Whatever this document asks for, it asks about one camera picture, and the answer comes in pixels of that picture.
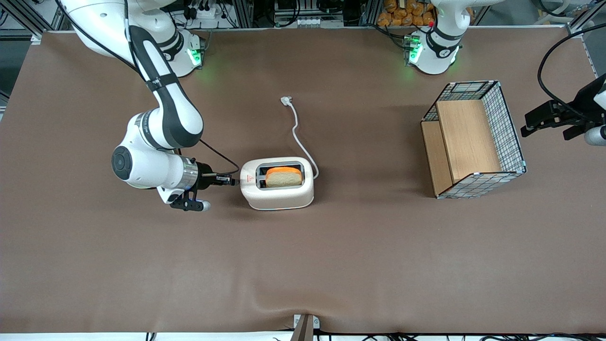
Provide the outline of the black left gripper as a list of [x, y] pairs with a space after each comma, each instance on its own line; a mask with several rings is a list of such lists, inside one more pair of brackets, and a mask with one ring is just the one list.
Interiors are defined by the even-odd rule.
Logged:
[[[582, 87], [571, 102], [571, 106], [597, 125], [605, 124], [606, 115], [606, 74], [599, 76]], [[585, 121], [571, 119], [567, 108], [557, 101], [546, 101], [525, 114], [526, 125], [521, 127], [522, 137], [528, 137], [543, 129], [568, 126], [562, 132], [563, 139], [569, 141], [585, 133]]]

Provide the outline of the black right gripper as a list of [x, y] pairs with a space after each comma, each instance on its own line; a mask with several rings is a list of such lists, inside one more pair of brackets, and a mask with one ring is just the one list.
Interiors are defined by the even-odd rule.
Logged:
[[218, 179], [218, 175], [213, 171], [211, 166], [206, 163], [197, 162], [197, 181], [196, 190], [205, 190], [210, 186], [236, 186], [236, 180], [229, 173], [223, 173], [223, 182]]

